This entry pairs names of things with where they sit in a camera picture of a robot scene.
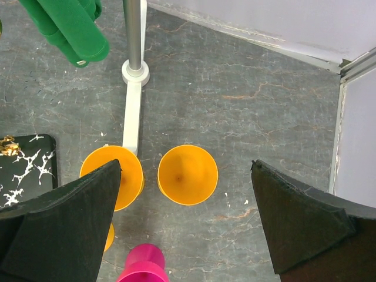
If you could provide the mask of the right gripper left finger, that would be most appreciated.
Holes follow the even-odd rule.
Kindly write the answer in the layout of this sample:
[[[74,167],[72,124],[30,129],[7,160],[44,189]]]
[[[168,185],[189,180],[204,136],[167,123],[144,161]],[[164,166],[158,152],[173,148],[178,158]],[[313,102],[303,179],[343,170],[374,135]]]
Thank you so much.
[[[1,281],[96,281],[121,179],[118,160],[1,210]]]

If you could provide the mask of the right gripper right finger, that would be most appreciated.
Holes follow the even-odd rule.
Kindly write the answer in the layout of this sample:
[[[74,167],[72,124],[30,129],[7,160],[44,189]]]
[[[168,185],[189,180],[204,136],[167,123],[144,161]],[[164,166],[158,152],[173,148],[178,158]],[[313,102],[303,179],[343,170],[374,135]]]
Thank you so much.
[[[374,281],[375,209],[255,160],[251,180],[281,281]]]

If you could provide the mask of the gold wine glass rack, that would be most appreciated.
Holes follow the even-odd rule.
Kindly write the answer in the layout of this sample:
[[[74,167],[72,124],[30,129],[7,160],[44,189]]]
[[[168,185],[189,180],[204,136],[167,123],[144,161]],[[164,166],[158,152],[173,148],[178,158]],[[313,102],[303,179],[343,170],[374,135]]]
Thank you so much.
[[[47,134],[1,137],[1,208],[58,187],[56,141]]]

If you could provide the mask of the orange wine glass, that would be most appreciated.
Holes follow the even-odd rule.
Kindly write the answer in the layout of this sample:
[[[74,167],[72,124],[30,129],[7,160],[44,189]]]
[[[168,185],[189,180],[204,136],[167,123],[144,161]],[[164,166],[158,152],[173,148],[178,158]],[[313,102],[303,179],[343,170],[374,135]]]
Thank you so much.
[[[130,150],[117,146],[103,146],[90,153],[83,161],[79,176],[82,177],[105,163],[117,159],[121,168],[121,181],[115,211],[131,205],[145,186],[145,177],[140,160]]]
[[[212,155],[195,145],[180,145],[166,152],[157,170],[163,195],[184,206],[205,202],[215,191],[219,169]]]
[[[112,245],[114,241],[114,238],[115,238],[115,228],[114,228],[114,225],[111,223],[103,252],[106,252],[110,248],[110,246]]]

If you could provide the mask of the silver white clothes rail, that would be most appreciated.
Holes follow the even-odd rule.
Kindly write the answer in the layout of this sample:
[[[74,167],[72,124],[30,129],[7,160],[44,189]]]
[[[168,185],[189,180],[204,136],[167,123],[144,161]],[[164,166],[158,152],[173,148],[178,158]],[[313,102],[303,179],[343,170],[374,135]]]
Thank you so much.
[[[139,147],[142,87],[148,83],[150,72],[144,60],[147,2],[123,1],[128,60],[122,65],[126,89],[125,118],[122,146],[135,155]]]

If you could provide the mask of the pink wine glass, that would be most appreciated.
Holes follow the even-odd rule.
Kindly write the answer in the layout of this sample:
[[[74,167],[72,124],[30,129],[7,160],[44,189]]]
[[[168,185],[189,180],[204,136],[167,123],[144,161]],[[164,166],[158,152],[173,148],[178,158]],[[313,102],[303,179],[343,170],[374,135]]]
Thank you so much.
[[[165,258],[154,244],[140,244],[134,247],[125,260],[125,269],[117,281],[170,281],[165,271]]]

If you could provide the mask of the green cloth on hanger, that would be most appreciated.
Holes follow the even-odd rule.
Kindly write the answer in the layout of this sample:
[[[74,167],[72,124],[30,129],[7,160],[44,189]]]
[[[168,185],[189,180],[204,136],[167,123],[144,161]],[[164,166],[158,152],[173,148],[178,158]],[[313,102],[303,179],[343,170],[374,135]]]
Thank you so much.
[[[95,21],[101,1],[21,1],[38,31],[77,68],[104,60],[110,46]]]

